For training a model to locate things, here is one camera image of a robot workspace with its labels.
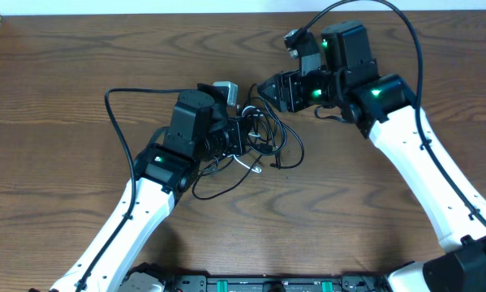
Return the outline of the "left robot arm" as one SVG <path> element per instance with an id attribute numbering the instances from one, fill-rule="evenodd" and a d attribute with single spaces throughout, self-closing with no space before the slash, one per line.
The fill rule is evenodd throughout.
<path id="1" fill-rule="evenodd" d="M 154 132 L 97 236 L 52 291 L 116 291 L 153 231 L 198 179 L 200 164 L 243 153 L 247 121 L 231 117 L 238 87 L 229 81 L 177 89 L 171 122 Z"/>

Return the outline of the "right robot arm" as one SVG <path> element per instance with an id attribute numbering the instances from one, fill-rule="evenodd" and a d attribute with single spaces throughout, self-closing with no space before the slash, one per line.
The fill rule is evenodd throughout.
<path id="1" fill-rule="evenodd" d="M 330 25 L 320 39 L 285 37 L 299 60 L 257 91 L 281 112 L 312 105 L 340 109 L 345 122 L 394 164 L 427 214 L 444 255 L 391 272 L 393 291 L 486 291 L 486 199 L 471 185 L 432 130 L 416 96 L 398 75 L 380 75 L 366 28 Z"/>

